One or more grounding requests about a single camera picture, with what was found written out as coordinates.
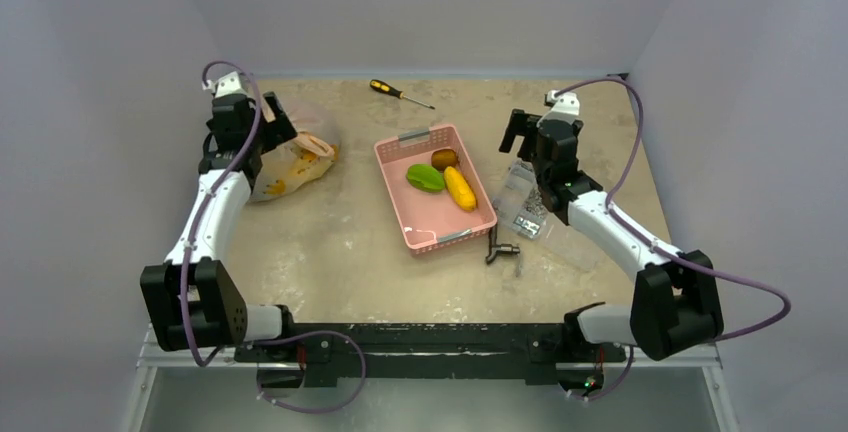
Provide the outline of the translucent orange plastic bag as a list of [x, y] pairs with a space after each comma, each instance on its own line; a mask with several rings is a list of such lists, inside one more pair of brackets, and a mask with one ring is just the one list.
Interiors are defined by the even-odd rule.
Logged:
[[321, 178], [339, 158], [340, 128], [329, 110], [297, 98], [282, 98], [280, 105], [298, 135], [262, 154], [251, 202], [290, 195]]

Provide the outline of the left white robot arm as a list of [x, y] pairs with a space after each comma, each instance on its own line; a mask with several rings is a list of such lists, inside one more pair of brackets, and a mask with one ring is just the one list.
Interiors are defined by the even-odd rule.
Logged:
[[247, 304], [223, 259], [261, 171], [262, 153], [296, 136], [274, 93], [264, 93], [263, 104], [271, 119], [256, 115], [254, 100], [243, 93], [213, 100], [204, 142], [217, 148], [203, 150], [189, 219], [163, 263], [141, 272], [152, 329], [165, 351], [259, 342], [275, 361], [297, 351], [288, 308]]

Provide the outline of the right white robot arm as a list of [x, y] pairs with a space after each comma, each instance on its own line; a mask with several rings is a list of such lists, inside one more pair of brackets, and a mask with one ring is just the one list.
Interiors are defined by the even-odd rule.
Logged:
[[530, 163], [544, 207], [577, 230], [634, 283], [628, 306], [596, 303], [566, 314], [561, 344], [584, 359], [602, 343], [635, 346], [659, 361], [717, 339], [724, 320], [710, 259], [660, 240], [633, 221], [577, 158], [579, 120], [544, 118], [514, 109], [499, 147]]

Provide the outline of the brown fake kiwi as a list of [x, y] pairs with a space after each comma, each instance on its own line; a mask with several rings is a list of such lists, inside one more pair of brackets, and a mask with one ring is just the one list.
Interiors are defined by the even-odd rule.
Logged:
[[438, 171], [444, 171], [447, 167], [455, 167], [458, 163], [459, 156], [453, 149], [444, 148], [431, 154], [430, 165]]

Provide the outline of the green fake starfruit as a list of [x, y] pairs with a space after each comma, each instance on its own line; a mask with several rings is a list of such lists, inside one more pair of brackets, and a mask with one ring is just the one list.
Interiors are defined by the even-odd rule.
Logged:
[[406, 171], [406, 180], [414, 188], [439, 193], [446, 188], [442, 173], [427, 164], [413, 164]]

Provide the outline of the clear plastic screw box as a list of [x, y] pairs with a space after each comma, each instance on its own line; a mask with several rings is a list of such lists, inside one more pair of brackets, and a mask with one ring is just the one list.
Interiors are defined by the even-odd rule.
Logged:
[[502, 226], [556, 254], [570, 266], [589, 271], [603, 258], [594, 243], [545, 208], [529, 162], [515, 159], [511, 163], [492, 204]]

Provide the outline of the black metal clamp tool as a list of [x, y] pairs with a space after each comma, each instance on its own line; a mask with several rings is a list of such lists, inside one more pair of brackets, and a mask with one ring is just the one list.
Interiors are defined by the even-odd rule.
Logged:
[[487, 266], [491, 266], [500, 257], [513, 257], [515, 259], [513, 275], [516, 278], [520, 277], [523, 267], [523, 257], [521, 255], [520, 246], [512, 243], [500, 243], [498, 241], [497, 225], [489, 229], [487, 239], [488, 252], [484, 259], [485, 264]]

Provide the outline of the yellow black screwdriver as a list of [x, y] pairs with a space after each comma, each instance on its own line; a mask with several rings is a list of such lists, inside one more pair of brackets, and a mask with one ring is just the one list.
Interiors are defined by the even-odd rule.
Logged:
[[369, 87], [372, 90], [374, 90], [375, 92], [378, 92], [380, 94], [387, 95], [387, 96], [390, 96], [390, 97], [394, 97], [398, 100], [406, 100], [406, 101], [412, 102], [414, 104], [417, 104], [419, 106], [422, 106], [422, 107], [425, 107], [425, 108], [428, 108], [428, 109], [431, 109], [431, 110], [435, 109], [435, 107], [433, 105], [428, 104], [428, 103], [423, 102], [423, 101], [420, 101], [418, 99], [411, 98], [411, 97], [407, 96], [403, 91], [389, 85], [385, 81], [372, 79], [369, 82]]

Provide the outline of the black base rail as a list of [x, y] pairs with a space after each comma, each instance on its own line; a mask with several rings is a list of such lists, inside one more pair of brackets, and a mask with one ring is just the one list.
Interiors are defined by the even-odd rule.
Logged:
[[333, 387], [341, 379], [520, 380], [598, 388], [627, 354], [589, 344], [564, 323], [301, 323], [286, 345], [237, 348], [262, 385]]

